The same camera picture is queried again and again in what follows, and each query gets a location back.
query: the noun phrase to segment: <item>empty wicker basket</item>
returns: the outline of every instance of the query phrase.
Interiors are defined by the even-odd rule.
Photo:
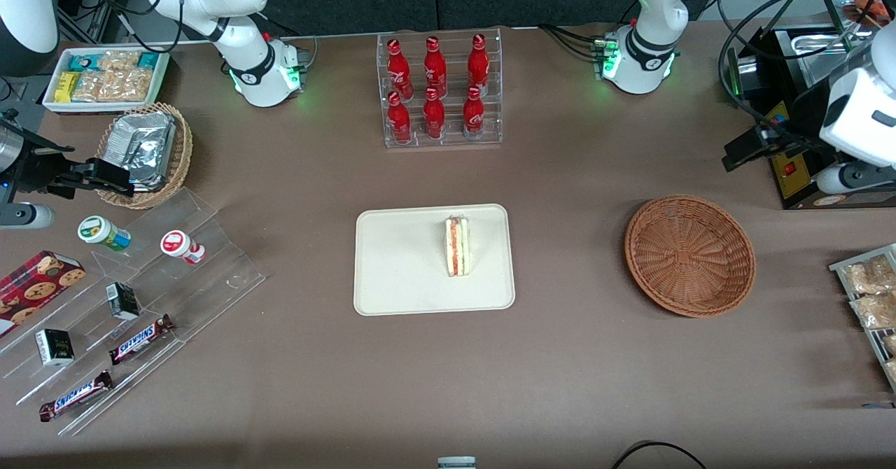
[[[127,207],[132,210],[145,210],[153,208],[165,202],[183,186],[183,180],[186,180],[186,173],[190,168],[190,156],[193,155],[193,133],[190,131],[190,125],[186,124],[183,115],[173,106],[165,103],[153,103],[153,105],[141,106],[133,111],[125,112],[124,116],[132,114],[148,114],[150,112],[165,112],[170,114],[177,122],[175,131],[174,146],[171,148],[171,157],[169,166],[167,166],[166,180],[167,182],[157,192],[137,192],[134,197],[123,197],[111,191],[98,191],[99,197],[108,204],[114,204],[117,207]],[[112,122],[106,128],[106,134],[99,141],[99,149],[97,157],[102,157],[106,150],[106,142],[109,141],[109,134],[112,133]]]
[[[717,316],[748,296],[753,246],[716,204],[672,195],[644,204],[625,232],[625,261],[650,299],[684,316]]]

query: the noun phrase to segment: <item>sandwich slice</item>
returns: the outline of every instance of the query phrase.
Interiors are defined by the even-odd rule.
[[[450,217],[445,221],[445,253],[448,277],[466,277],[473,268],[470,257],[470,224],[464,217]]]

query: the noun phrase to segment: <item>brown tablecloth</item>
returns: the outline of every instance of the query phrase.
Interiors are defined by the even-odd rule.
[[[2,398],[0,466],[595,468],[646,438],[710,467],[893,466],[896,412],[858,409],[886,381],[827,265],[896,242],[896,211],[788,213],[765,163],[725,173],[751,119],[717,84],[724,33],[692,23],[668,80],[629,96],[546,34],[504,29],[505,143],[435,153],[384,149],[375,36],[323,39],[307,92],[271,109],[234,92],[211,45],[179,48],[160,98],[192,125],[188,186],[271,277],[79,436]],[[86,158],[109,121],[50,113],[41,134]],[[730,314],[673,316],[628,275],[628,218],[673,193],[722,205],[755,245]],[[31,200],[57,222],[0,233],[2,272],[41,249],[89,258],[81,219],[138,215],[87,192]],[[509,211],[512,307],[355,312],[358,214],[479,203]]]

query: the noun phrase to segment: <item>red coca-cola bottle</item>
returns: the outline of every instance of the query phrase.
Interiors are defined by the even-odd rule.
[[[470,86],[467,102],[463,105],[463,135],[467,140],[479,140],[482,137],[482,119],[486,108],[480,99],[480,89]]]
[[[445,128],[445,105],[439,99],[439,92],[434,86],[426,88],[426,103],[423,103],[423,117],[426,118],[426,134],[432,140],[442,138]]]
[[[435,36],[426,38],[426,58],[423,59],[423,68],[426,68],[426,85],[434,87],[439,92],[439,98],[445,98],[448,94],[448,67],[442,51],[439,50],[439,39]]]
[[[389,127],[393,130],[393,137],[399,144],[407,144],[410,141],[410,114],[407,107],[401,103],[398,92],[389,92]]]
[[[467,60],[470,86],[479,88],[479,95],[489,93],[489,54],[486,52],[486,37],[481,33],[473,35],[473,52]]]
[[[414,84],[410,83],[410,65],[407,58],[401,54],[401,44],[396,39],[386,42],[389,50],[389,79],[393,83],[393,89],[399,92],[402,102],[413,98]]]

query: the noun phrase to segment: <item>red cookie box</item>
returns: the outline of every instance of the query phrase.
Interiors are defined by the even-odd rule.
[[[0,280],[0,337],[84,278],[81,263],[44,250]]]

